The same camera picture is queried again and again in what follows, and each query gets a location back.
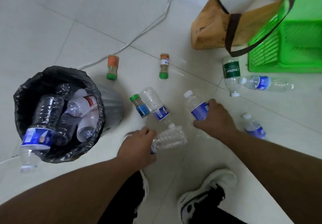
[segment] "person's left hand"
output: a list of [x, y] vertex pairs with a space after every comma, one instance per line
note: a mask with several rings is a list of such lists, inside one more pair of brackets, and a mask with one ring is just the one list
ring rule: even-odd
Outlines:
[[149, 130], [147, 127], [135, 131], [123, 141], [117, 157], [127, 162], [134, 171], [143, 169], [156, 160], [155, 154], [151, 154], [155, 136], [155, 130]]

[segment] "green bottle label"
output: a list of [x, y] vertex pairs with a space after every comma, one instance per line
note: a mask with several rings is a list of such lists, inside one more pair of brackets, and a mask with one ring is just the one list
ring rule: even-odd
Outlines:
[[224, 64], [223, 74], [225, 79], [240, 76], [239, 61]]

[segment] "person's right arm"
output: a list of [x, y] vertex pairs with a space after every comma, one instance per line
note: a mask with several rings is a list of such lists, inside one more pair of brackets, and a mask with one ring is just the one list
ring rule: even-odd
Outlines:
[[322, 160], [240, 132], [214, 99], [194, 126], [228, 146], [295, 224], [322, 222]]

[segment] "person's left arm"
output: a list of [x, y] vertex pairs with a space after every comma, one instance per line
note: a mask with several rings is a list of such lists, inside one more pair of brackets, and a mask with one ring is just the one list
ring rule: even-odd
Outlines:
[[117, 157], [35, 186], [0, 206], [2, 223], [97, 223], [124, 182], [156, 160], [155, 131], [127, 137]]

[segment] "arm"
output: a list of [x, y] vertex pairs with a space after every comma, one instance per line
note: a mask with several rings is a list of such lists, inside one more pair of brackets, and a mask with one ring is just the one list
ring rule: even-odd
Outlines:
[[194, 126], [228, 146], [295, 224], [322, 220], [322, 160], [238, 131], [214, 99], [207, 118]]
[[0, 206], [2, 223], [97, 223], [123, 183], [155, 161], [155, 131], [144, 127], [127, 137], [116, 158], [35, 186]]

